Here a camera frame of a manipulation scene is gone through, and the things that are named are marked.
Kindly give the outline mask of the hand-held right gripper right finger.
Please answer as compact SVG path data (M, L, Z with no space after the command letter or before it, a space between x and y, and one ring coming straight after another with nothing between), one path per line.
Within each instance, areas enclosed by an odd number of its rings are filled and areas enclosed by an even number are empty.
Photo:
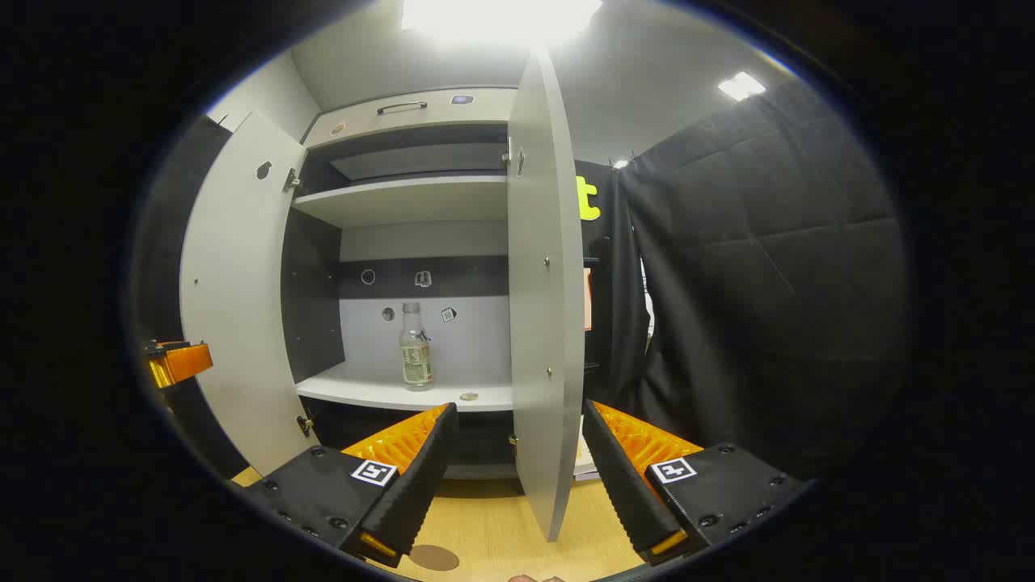
M814 486L746 447L694 445L592 400L581 434L633 551L650 566L745 537Z

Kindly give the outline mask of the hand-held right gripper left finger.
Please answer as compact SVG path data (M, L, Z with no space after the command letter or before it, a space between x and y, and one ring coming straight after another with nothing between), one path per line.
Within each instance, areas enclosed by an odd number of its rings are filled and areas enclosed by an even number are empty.
M424 526L456 443L459 409L445 403L346 449L310 447L243 494L312 539L398 568Z

